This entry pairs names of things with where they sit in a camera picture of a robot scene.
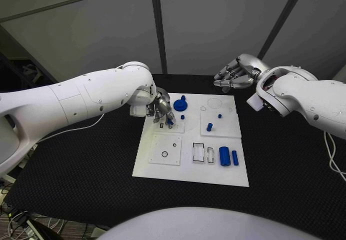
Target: white wall panel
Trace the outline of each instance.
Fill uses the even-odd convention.
[[[0,0],[0,19],[65,1],[67,0]]]
[[[162,0],[169,74],[215,75],[258,55],[286,0]]]
[[[299,0],[263,59],[332,79],[346,64],[346,1]]]
[[[58,81],[140,61],[162,73],[150,0],[84,0],[2,23]]]

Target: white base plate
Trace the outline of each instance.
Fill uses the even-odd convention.
[[[133,176],[248,187],[250,181],[235,97],[229,95],[180,93],[170,93],[169,95],[172,106],[175,101],[180,99],[182,95],[186,97],[188,109],[182,112],[173,110],[179,130],[176,128],[165,128],[166,130],[160,129],[160,123],[153,124],[154,118],[146,117]],[[202,126],[201,124],[202,121],[205,121],[205,117],[202,117],[205,113],[211,113],[208,114],[206,121],[211,121],[214,124],[215,131],[206,131],[206,134],[212,133],[211,136],[206,136],[203,132],[203,128],[208,128],[208,124],[206,126]],[[232,133],[232,135],[225,136],[222,132]],[[162,143],[159,147],[153,148],[153,143],[157,144],[157,141],[154,141],[153,138],[157,135],[160,135],[160,138],[162,135],[166,135],[167,137],[175,136],[173,138],[180,137],[180,151],[179,148],[176,148],[178,151],[175,152],[178,155],[178,152],[180,152],[180,159],[179,156],[176,156],[176,160],[169,161],[170,163],[163,160],[160,155],[163,151],[170,149],[173,138],[167,141],[160,141]],[[205,161],[199,164],[193,162],[193,143],[203,144]],[[229,148],[231,166],[221,166],[221,147]],[[208,148],[214,149],[214,163],[208,163]],[[235,166],[232,162],[232,150],[237,150],[238,166]]]

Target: robotic hand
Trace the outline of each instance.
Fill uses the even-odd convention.
[[[130,115],[176,122],[167,92],[141,62],[95,71],[49,86],[0,93],[0,176],[55,130],[130,104]],[[10,126],[6,115],[15,121]]]
[[[227,93],[231,88],[248,88],[254,83],[255,94],[247,103],[260,111],[264,106],[283,117],[293,111],[304,116],[309,124],[346,139],[346,84],[319,80],[294,66],[268,65],[252,55],[242,54],[215,75],[214,84]]]

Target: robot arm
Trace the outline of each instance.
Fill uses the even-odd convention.
[[[250,54],[242,54],[215,75],[214,84],[227,93],[231,88],[247,88],[254,83],[255,94],[247,100],[255,111],[267,107],[283,117],[293,111],[309,124],[346,139],[346,84],[317,80],[294,66],[270,68]]]
[[[0,93],[0,176],[35,143],[55,130],[130,104],[130,115],[175,122],[167,92],[156,87],[147,65],[95,71],[49,86]],[[13,119],[13,130],[6,115]]]

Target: black textured mat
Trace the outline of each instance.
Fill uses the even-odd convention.
[[[154,75],[154,81],[172,93],[222,94],[211,76]],[[254,92],[251,88],[228,93],[235,95],[250,187],[131,177],[144,118],[131,117],[124,106],[94,127],[39,144],[6,202],[51,217],[107,226],[162,208],[224,208],[323,239],[345,240],[346,182],[329,169],[323,132],[297,112],[284,118],[267,109],[255,112],[247,104]],[[346,169],[345,140],[335,139],[335,159]]]

